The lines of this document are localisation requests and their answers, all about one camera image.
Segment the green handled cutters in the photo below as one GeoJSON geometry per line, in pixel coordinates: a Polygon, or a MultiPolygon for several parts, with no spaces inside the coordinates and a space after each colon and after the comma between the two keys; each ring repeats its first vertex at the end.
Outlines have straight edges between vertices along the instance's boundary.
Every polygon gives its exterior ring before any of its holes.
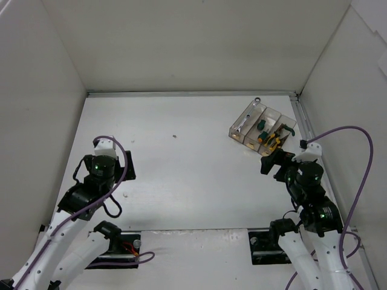
{"type": "Polygon", "coordinates": [[[289,127],[285,123],[281,123],[274,132],[275,139],[284,142],[290,135],[294,137],[296,135],[294,129],[289,127]]]}

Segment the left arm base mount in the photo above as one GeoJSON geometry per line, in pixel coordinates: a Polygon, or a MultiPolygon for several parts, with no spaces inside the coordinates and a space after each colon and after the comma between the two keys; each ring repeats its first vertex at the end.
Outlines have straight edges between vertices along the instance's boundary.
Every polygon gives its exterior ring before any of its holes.
{"type": "Polygon", "coordinates": [[[128,265],[140,254],[141,232],[124,231],[118,240],[110,242],[106,252],[94,259],[86,269],[137,269],[128,265]]]}

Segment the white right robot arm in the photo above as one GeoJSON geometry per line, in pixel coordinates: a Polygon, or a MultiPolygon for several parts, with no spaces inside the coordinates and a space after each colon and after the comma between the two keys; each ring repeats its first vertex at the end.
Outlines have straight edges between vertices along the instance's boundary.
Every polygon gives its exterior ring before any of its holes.
{"type": "Polygon", "coordinates": [[[261,173],[267,175],[273,166],[279,166],[274,179],[285,184],[317,258],[313,259],[308,252],[299,226],[292,219],[271,221],[268,243],[283,250],[305,289],[354,289],[351,272],[343,266],[346,258],[340,244],[344,234],[340,213],[321,184],[324,169],[318,159],[322,147],[305,140],[301,141],[301,147],[298,154],[276,148],[263,156],[261,173]]]}

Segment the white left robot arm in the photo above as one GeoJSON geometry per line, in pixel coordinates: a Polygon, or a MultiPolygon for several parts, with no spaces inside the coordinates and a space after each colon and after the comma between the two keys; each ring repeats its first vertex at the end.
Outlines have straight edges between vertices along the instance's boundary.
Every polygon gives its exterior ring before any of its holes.
{"type": "Polygon", "coordinates": [[[81,159],[88,175],[66,191],[33,254],[13,277],[1,280],[1,289],[48,289],[74,238],[123,181],[135,179],[130,151],[113,136],[95,137],[93,145],[94,154],[81,159]]]}

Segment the large silver ratchet wrench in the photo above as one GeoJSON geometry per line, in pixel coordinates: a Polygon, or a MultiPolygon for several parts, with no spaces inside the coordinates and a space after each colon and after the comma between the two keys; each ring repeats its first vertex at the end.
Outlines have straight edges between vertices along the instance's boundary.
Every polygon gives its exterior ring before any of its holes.
{"type": "Polygon", "coordinates": [[[252,106],[251,108],[249,109],[249,111],[246,113],[245,117],[242,119],[242,121],[240,122],[240,124],[236,127],[236,131],[237,132],[240,132],[241,131],[241,128],[244,126],[244,124],[246,123],[246,121],[250,118],[252,112],[255,110],[255,108],[257,107],[257,105],[259,105],[261,102],[261,98],[260,97],[256,97],[252,103],[252,106]]]}

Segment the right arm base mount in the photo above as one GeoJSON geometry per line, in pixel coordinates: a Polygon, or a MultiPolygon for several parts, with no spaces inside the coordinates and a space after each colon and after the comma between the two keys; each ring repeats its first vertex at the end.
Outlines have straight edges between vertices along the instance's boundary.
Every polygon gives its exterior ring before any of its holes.
{"type": "Polygon", "coordinates": [[[268,228],[248,230],[252,265],[291,264],[282,248],[272,241],[268,228]]]}

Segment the yellow pliers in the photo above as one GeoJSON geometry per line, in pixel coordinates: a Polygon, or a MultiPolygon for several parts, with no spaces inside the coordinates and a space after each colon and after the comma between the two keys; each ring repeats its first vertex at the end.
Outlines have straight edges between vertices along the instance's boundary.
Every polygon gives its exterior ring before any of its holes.
{"type": "Polygon", "coordinates": [[[281,148],[285,142],[275,139],[275,134],[272,133],[264,144],[269,151],[273,152],[277,148],[281,148]]]}

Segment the stubby green screwdriver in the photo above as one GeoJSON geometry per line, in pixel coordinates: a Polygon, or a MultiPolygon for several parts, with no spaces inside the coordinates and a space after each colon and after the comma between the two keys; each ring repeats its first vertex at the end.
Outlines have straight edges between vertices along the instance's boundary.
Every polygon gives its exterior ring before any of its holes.
{"type": "Polygon", "coordinates": [[[262,119],[259,121],[259,123],[257,124],[257,130],[259,131],[263,131],[264,128],[265,128],[265,124],[266,124],[266,120],[265,119],[262,119]]]}

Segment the green orange screwdriver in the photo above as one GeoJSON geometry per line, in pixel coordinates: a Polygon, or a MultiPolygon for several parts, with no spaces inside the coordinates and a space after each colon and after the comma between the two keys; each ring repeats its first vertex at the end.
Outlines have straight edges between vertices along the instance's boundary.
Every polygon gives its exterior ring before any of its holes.
{"type": "Polygon", "coordinates": [[[267,131],[262,131],[260,133],[260,135],[258,136],[257,141],[259,143],[263,143],[267,139],[268,136],[269,136],[269,133],[267,131]]]}

